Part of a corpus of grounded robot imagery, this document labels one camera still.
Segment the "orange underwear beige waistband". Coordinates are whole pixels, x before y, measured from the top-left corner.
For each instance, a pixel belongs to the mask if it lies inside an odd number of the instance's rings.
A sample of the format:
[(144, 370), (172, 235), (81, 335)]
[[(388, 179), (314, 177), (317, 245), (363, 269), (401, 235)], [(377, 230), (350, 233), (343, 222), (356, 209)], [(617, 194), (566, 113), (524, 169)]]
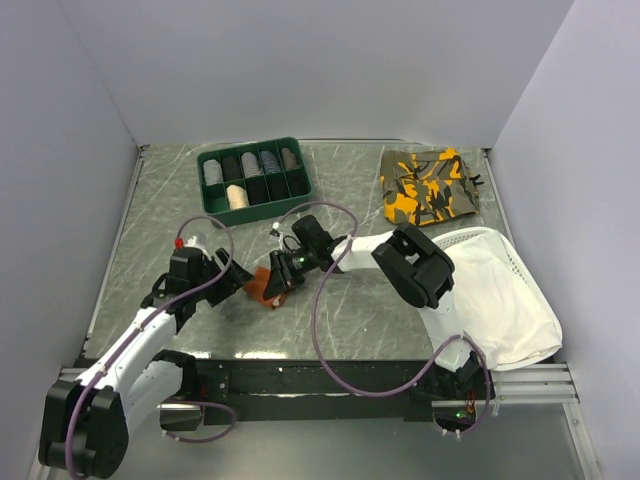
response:
[(253, 274), (254, 278), (243, 286), (243, 290), (251, 299), (257, 301), (261, 305), (267, 308), (276, 309), (284, 305), (287, 294), (282, 293), (268, 299), (264, 298), (269, 275), (270, 271), (267, 268), (259, 266)]

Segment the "green divided organizer tray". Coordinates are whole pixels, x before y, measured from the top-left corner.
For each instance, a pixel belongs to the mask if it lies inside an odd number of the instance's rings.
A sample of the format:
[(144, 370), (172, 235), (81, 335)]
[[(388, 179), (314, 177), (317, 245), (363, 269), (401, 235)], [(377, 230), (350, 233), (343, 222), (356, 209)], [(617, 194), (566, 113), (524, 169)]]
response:
[[(295, 170), (285, 170), (280, 151), (288, 147), (293, 150), (301, 162), (301, 167)], [(260, 150), (273, 152), (279, 160), (281, 171), (266, 175), (260, 159)], [(241, 155), (252, 152), (258, 158), (262, 174), (257, 177), (240, 180), (225, 180), (216, 185), (206, 186), (203, 179), (202, 165), (208, 160), (221, 160), (227, 156), (236, 157), (241, 164)], [(200, 196), (203, 210), (217, 217), (228, 226), (241, 225), (274, 218), (284, 214), (296, 205), (307, 202), (312, 198), (313, 187), (310, 172), (299, 141), (294, 137), (283, 137), (237, 146), (225, 147), (217, 150), (205, 151), (197, 157), (197, 172), (199, 177)], [(230, 210), (226, 188), (229, 185), (240, 185), (248, 193), (250, 205), (239, 210)]]

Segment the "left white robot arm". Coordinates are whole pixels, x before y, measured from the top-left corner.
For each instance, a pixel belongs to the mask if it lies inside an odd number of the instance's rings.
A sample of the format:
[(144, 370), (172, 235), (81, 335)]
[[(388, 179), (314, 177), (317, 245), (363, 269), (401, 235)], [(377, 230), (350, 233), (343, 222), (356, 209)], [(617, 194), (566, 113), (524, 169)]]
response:
[(132, 323), (106, 354), (73, 380), (48, 390), (38, 460), (80, 479), (111, 477), (134, 430), (172, 399), (197, 405), (204, 389), (194, 356), (166, 349), (201, 301), (215, 307), (253, 280), (218, 249), (178, 247), (169, 269), (143, 298)]

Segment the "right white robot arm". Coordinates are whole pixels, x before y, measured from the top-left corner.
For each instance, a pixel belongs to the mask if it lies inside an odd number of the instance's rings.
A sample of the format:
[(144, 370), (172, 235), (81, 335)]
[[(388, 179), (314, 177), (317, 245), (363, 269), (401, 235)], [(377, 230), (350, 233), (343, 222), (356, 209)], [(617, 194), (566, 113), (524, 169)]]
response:
[(334, 238), (313, 215), (292, 225), (299, 246), (284, 246), (269, 254), (270, 271), (260, 298), (267, 301), (301, 286), (309, 271), (332, 269), (335, 273), (379, 270), (425, 325), (432, 347), (442, 352), (435, 363), (443, 368), (437, 378), (440, 391), (460, 398), (473, 385), (471, 372), (481, 366), (468, 342), (450, 338), (464, 334), (453, 299), (453, 260), (418, 227), (403, 223), (394, 230), (354, 239)]

